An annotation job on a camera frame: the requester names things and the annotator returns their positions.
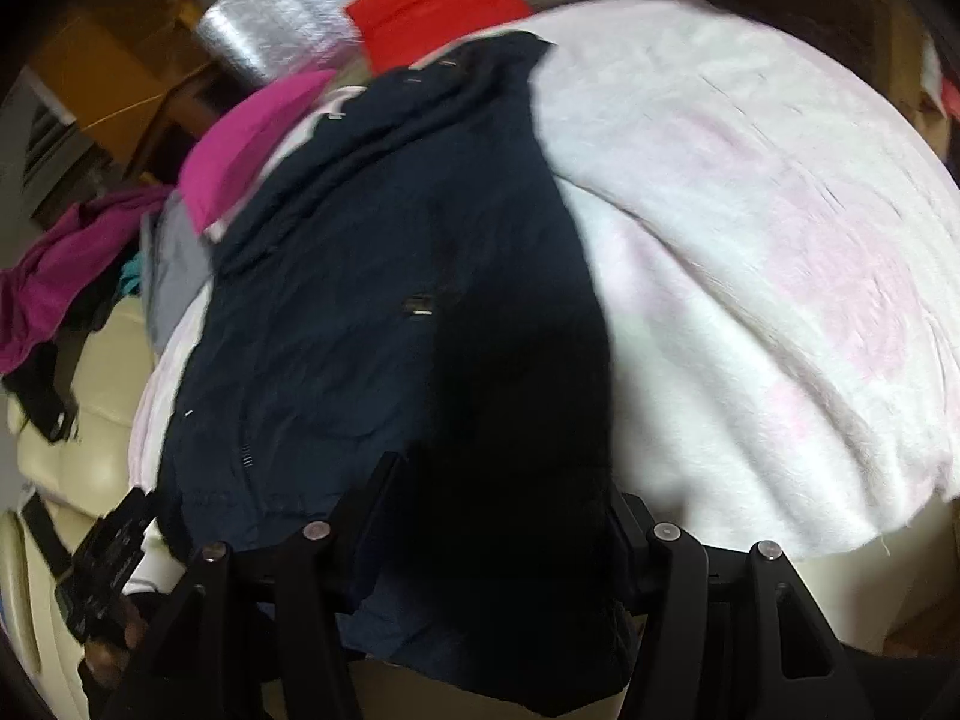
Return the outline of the navy blue puffer jacket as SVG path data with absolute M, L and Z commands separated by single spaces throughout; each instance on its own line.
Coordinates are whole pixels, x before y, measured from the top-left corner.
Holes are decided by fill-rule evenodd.
M 617 694 L 610 343 L 532 122 L 527 32 L 389 71 L 320 119 L 213 252 L 161 455 L 189 559 L 329 515 L 384 455 L 352 649 L 545 717 Z

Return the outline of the cream leather sofa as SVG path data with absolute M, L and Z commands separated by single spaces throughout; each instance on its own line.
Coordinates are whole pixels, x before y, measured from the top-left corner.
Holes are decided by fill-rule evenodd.
M 125 298 L 106 325 L 89 335 L 73 366 L 70 390 L 78 415 L 70 439 L 50 444 L 21 415 L 18 403 L 8 407 L 18 470 L 28 482 L 14 499 L 39 491 L 69 548 L 127 493 L 130 429 L 153 364 L 142 303 Z M 18 507 L 2 512 L 2 631 L 53 715 L 85 718 L 78 676 L 82 647 L 65 628 L 49 569 Z

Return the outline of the magenta garment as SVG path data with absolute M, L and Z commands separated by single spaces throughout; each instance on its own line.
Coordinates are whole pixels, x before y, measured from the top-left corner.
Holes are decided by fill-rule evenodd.
M 171 192 L 166 185 L 145 185 L 71 205 L 2 271 L 3 374 L 55 335 L 76 296 L 119 257 L 139 235 L 143 216 L 161 210 Z

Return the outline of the teal garment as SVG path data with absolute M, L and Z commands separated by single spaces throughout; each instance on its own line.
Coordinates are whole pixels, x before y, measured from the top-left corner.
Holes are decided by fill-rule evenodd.
M 121 265 L 121 274 L 117 281 L 116 299 L 130 298 L 142 294 L 142 254 L 130 255 Z

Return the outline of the grey garment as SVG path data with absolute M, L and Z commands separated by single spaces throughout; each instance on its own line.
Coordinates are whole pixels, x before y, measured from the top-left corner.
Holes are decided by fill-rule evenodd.
M 190 221 L 179 190 L 140 221 L 142 302 L 149 344 L 165 349 L 187 307 L 212 275 L 210 241 Z

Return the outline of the white fleece blanket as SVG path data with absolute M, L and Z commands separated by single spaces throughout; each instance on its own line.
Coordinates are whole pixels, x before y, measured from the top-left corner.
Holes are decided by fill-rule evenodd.
M 446 54 L 505 32 L 548 47 L 532 122 L 607 327 L 610 484 L 706 543 L 802 559 L 957 496 L 958 190 L 913 127 L 827 55 L 697 0 L 596 0 Z M 257 190 L 369 87 L 320 98 Z M 158 499 L 212 286 L 137 419 Z

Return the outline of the magenta pillow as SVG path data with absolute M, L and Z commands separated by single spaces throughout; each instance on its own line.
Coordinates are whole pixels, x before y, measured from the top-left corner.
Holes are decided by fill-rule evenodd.
M 178 189 L 197 234 L 223 218 L 251 188 L 270 154 L 335 78 L 314 70 L 268 83 L 218 119 L 192 148 Z

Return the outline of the wooden chair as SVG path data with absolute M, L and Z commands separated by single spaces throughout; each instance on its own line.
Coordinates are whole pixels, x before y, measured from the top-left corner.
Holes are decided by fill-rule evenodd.
M 91 44 L 78 65 L 85 93 L 78 122 L 127 177 L 146 165 L 169 130 L 197 137 L 213 121 L 200 93 L 217 76 L 197 43 L 200 0 L 82 0 Z

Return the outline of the red cushion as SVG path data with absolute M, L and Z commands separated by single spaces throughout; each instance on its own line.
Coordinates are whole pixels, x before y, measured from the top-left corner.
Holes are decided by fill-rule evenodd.
M 526 0 L 353 0 L 345 8 L 376 75 L 472 32 L 532 15 Z

